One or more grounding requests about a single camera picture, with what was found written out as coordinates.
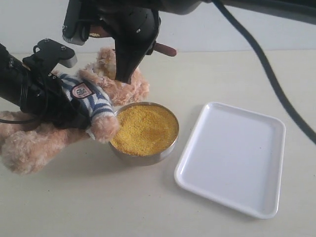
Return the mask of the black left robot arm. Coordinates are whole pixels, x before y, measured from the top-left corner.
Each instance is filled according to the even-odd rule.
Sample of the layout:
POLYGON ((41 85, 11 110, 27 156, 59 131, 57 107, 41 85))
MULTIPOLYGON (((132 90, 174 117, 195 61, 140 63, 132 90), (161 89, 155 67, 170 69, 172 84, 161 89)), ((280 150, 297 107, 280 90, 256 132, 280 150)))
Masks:
POLYGON ((89 128, 88 110, 79 99, 67 97, 61 77, 52 72, 57 64, 72 68, 76 63, 74 50, 51 39, 39 41, 32 55, 21 61, 1 45, 0 96, 30 118, 0 121, 7 124, 50 122, 60 129, 89 128))

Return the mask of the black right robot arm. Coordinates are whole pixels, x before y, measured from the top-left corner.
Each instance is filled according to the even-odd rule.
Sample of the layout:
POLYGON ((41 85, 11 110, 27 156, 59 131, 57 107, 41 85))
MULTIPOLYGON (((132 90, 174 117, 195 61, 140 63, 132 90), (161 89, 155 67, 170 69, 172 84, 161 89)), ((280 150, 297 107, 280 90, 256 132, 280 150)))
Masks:
MULTIPOLYGON (((202 0, 82 0, 80 19, 99 25, 115 40, 116 80, 130 84, 146 55, 152 54, 161 25, 160 12, 187 15, 202 0)), ((218 9, 243 8, 305 23, 316 23, 314 0, 212 0, 218 9)))

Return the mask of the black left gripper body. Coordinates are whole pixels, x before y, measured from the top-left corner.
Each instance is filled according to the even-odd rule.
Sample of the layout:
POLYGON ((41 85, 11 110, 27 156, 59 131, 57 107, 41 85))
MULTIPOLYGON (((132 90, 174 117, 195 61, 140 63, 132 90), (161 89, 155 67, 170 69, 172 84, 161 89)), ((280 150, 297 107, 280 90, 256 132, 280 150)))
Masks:
POLYGON ((61 76, 53 69, 44 68, 34 55, 23 58, 22 62, 30 71, 28 81, 23 82, 21 88, 21 111, 61 129, 86 129, 91 125, 88 109, 66 92, 67 86, 61 76))

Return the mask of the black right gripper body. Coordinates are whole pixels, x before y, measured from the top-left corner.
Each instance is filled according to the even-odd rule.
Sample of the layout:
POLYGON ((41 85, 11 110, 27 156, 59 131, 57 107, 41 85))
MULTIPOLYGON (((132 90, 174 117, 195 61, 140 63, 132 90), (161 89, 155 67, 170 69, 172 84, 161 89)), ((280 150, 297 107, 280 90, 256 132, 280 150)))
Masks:
POLYGON ((159 11, 120 0, 81 1, 81 44, 101 27, 124 51, 152 54, 160 28, 159 11))

